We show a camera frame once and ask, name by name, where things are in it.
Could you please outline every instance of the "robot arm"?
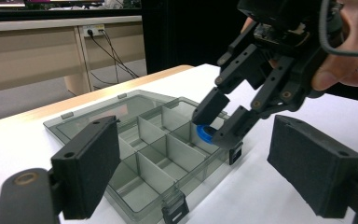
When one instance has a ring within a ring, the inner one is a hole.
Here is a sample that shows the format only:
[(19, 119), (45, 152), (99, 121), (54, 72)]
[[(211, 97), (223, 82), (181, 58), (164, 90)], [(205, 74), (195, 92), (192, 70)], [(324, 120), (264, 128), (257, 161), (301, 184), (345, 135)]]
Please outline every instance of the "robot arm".
[[(213, 88), (193, 114), (200, 136), (226, 149), (236, 147), (259, 119), (283, 110), (297, 111), (306, 97), (316, 98), (310, 81), (326, 57), (318, 36), (322, 0), (240, 0), (238, 8), (254, 21), (218, 60), (221, 66)], [(329, 42), (341, 42), (340, 5), (329, 2)], [(277, 60), (272, 68), (269, 60)], [(251, 109), (240, 106), (219, 129), (211, 123), (229, 103), (226, 94), (244, 80), (260, 88)]]

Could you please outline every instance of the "box latch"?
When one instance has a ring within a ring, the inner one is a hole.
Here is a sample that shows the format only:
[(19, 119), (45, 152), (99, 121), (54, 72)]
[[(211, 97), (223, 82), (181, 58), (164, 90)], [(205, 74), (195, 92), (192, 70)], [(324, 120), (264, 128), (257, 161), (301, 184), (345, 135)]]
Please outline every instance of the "box latch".
[(178, 223), (189, 211), (185, 194), (176, 190), (164, 200), (161, 211), (166, 224)]
[(242, 155), (242, 145), (243, 142), (239, 142), (234, 148), (229, 150), (228, 152), (229, 165), (234, 164), (234, 162)]

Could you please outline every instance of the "table surface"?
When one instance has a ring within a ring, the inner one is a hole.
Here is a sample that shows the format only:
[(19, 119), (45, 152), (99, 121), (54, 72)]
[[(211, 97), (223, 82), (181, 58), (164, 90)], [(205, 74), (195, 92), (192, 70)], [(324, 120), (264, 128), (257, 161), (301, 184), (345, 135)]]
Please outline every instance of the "table surface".
[[(19, 171), (40, 167), (49, 169), (50, 157), (62, 145), (43, 126), (43, 122), (69, 111), (115, 97), (133, 90), (153, 91), (172, 97), (186, 97), (200, 102), (213, 87), (219, 68), (209, 64), (198, 67), (178, 66), (115, 87), (91, 92), (76, 98), (44, 106), (0, 120), (0, 187)], [(239, 106), (249, 108), (255, 96), (246, 82), (228, 97), (228, 114)], [(307, 99), (297, 112), (281, 115), (302, 119), (308, 124), (358, 151), (358, 102), (325, 94)], [(266, 161), (273, 116), (260, 120), (243, 139), (244, 151), (230, 172), (211, 193), (196, 204), (183, 223), (351, 223), (353, 212), (343, 219), (316, 217), (296, 190)], [(103, 198), (88, 220), (62, 223), (124, 223)]]

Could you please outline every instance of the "desk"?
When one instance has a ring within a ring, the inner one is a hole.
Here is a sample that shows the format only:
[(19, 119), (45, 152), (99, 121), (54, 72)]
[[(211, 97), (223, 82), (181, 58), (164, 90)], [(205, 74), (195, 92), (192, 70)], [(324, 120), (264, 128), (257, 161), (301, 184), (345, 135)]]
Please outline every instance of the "desk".
[(91, 24), (104, 24), (123, 63), (145, 58), (141, 16), (0, 21), (0, 90), (64, 77), (75, 95), (93, 91), (89, 71), (114, 62), (85, 40), (83, 26)]
[[(62, 146), (43, 127), (60, 114), (93, 105), (123, 92), (153, 91), (200, 102), (213, 87), (219, 68), (208, 64), (173, 69), (123, 83), (105, 90), (0, 120), (0, 186), (18, 171), (49, 169), (50, 157)], [(228, 114), (238, 105), (249, 107), (256, 92), (242, 83), (228, 97)], [(358, 151), (358, 102), (332, 95), (308, 99), (296, 113), (282, 115), (302, 119)], [(184, 218), (186, 223), (351, 223), (350, 210), (344, 219), (316, 217), (295, 189), (267, 161), (273, 116), (260, 120), (245, 136), (242, 156), (227, 177)], [(124, 223), (103, 198), (91, 219), (68, 223)]]

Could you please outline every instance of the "metal screw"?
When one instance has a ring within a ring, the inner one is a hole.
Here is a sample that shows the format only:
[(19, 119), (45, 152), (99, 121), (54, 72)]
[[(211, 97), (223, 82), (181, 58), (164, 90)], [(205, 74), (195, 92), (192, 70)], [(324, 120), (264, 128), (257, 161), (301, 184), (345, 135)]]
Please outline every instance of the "metal screw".
[(27, 185), (29, 183), (34, 182), (37, 179), (37, 173), (26, 173), (20, 176), (17, 176), (17, 178), (14, 180), (14, 183), (16, 185)]
[(259, 107), (259, 106), (261, 106), (260, 101), (254, 101), (254, 102), (253, 102), (253, 106), (254, 106), (254, 107)]
[(290, 91), (284, 91), (284, 92), (282, 93), (282, 96), (283, 96), (284, 98), (289, 98), (289, 97), (292, 96), (292, 93), (291, 93)]
[(217, 77), (216, 80), (214, 81), (214, 83), (216, 84), (220, 84), (222, 83), (223, 79), (221, 77)]

